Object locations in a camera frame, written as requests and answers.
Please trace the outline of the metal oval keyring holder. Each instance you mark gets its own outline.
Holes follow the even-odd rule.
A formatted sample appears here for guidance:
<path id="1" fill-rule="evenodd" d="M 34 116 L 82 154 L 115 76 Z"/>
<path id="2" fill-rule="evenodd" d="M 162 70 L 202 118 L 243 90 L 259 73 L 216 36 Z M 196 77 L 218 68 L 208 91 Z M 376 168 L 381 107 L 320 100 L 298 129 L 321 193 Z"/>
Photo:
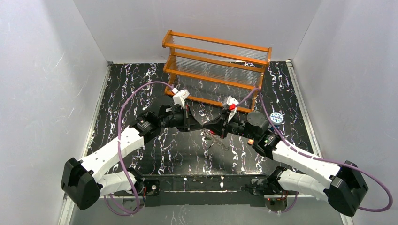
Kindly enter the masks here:
<path id="1" fill-rule="evenodd" d="M 221 138 L 219 138 L 216 135 L 213 135 L 210 133 L 210 130 L 204 129 L 202 132 L 202 138 L 206 142 L 207 148 L 210 149 L 212 147 L 218 146 L 221 150 L 223 151 L 229 151 L 230 147 L 227 146 Z"/>

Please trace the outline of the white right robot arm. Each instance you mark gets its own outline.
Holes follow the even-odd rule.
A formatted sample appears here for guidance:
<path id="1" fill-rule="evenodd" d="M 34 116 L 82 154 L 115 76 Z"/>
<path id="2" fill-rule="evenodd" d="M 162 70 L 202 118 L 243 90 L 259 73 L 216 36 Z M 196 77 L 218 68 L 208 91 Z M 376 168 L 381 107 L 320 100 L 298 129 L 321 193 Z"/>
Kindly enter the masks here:
<path id="1" fill-rule="evenodd" d="M 270 129 L 269 120 L 258 111 L 248 113 L 241 122 L 230 110 L 223 112 L 203 127 L 212 134 L 225 138 L 227 134 L 253 140 L 255 151 L 271 160 L 289 165 L 292 171 L 278 167 L 268 176 L 266 187 L 277 191 L 294 191 L 327 201 L 341 214 L 354 216 L 364 199 L 368 186 L 360 172 L 353 170 L 355 165 L 346 161 L 347 167 L 316 160 L 316 155 L 303 150 L 292 150 L 280 135 Z"/>

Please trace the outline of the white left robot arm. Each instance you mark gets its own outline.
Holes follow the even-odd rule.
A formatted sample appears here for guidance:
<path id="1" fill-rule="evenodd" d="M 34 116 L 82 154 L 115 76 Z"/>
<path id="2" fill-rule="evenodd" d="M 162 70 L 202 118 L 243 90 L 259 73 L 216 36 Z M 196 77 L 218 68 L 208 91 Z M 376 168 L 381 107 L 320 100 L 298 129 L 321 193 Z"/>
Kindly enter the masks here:
<path id="1" fill-rule="evenodd" d="M 131 185 L 137 182 L 132 172 L 107 174 L 107 171 L 156 138 L 161 129 L 171 127 L 180 132 L 203 128 L 188 105 L 151 106 L 137 116 L 119 137 L 99 150 L 80 160 L 69 159 L 63 169 L 61 189 L 81 210 L 91 207 L 102 195 L 131 190 Z"/>

